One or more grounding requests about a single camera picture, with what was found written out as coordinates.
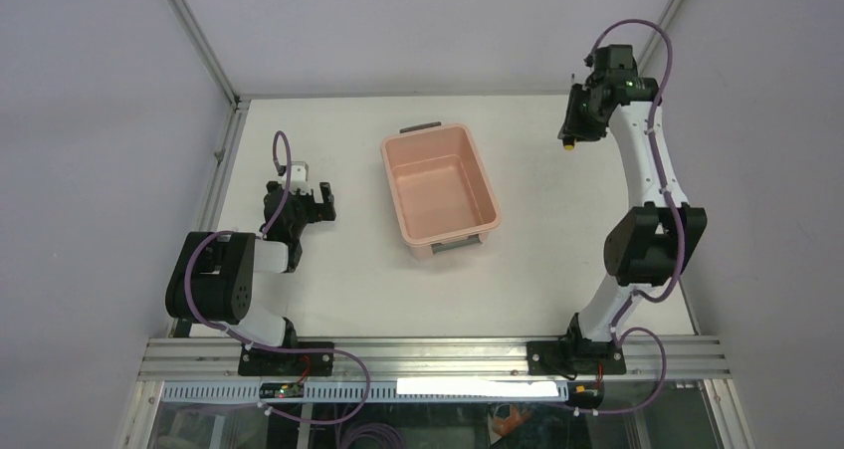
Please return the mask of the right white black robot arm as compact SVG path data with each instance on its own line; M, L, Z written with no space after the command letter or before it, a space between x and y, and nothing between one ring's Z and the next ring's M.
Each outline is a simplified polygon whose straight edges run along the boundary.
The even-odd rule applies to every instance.
M663 87L640 76L629 45L594 49L591 73L572 85L558 134L564 148L612 136L621 156L629 209L604 242L607 273L571 320L563 365L585 374L620 343L619 325L641 300L660 303L677 285L708 224L678 183L663 128Z

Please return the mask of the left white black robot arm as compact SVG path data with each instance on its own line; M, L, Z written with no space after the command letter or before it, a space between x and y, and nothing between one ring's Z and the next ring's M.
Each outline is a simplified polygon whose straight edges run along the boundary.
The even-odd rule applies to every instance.
M261 362L275 375L293 372L300 361L293 323L272 314L253 299L256 273L294 272L303 254L301 242L310 224L336 219L334 196L327 182L318 185L319 196L305 182L292 191L265 239L249 232L190 232L165 291L168 314L192 324L207 322L247 344L262 344Z

